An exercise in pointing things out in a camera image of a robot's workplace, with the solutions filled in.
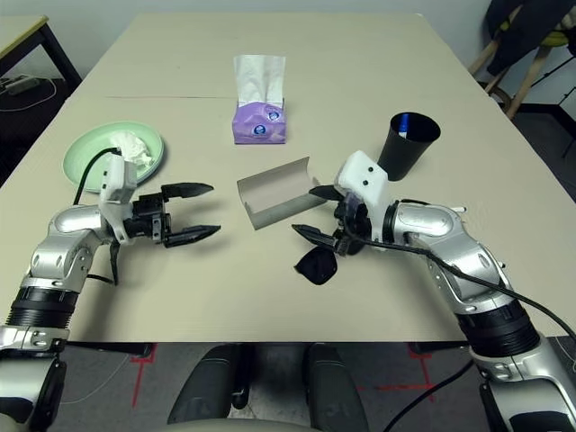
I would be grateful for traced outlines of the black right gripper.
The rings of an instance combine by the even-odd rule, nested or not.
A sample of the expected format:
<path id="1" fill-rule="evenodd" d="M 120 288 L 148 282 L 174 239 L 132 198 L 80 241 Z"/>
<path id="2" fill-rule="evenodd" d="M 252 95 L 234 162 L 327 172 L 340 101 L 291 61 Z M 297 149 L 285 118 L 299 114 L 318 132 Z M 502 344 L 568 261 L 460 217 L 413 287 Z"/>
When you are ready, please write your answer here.
<path id="1" fill-rule="evenodd" d="M 351 193 L 345 197 L 333 184 L 315 186 L 309 194 L 338 202 L 334 210 L 337 229 L 332 234 L 306 224 L 293 224 L 292 229 L 312 245 L 342 257 L 358 254 L 365 247 L 364 239 L 369 239 L 372 233 L 366 205 Z"/>

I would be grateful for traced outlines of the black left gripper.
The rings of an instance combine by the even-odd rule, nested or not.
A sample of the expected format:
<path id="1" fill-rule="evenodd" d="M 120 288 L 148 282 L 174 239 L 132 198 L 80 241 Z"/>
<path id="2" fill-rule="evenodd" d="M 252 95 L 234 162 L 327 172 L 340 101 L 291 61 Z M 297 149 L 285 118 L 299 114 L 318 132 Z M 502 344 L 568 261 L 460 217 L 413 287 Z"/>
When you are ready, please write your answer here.
<path id="1" fill-rule="evenodd" d="M 178 232 L 171 230 L 171 216 L 165 204 L 172 198 L 192 198 L 207 194 L 213 187 L 204 183 L 164 184 L 161 192 L 140 195 L 131 203 L 131 216 L 124 220 L 130 239 L 146 237 L 166 248 L 175 248 L 207 239 L 221 229 L 220 225 L 197 225 Z"/>

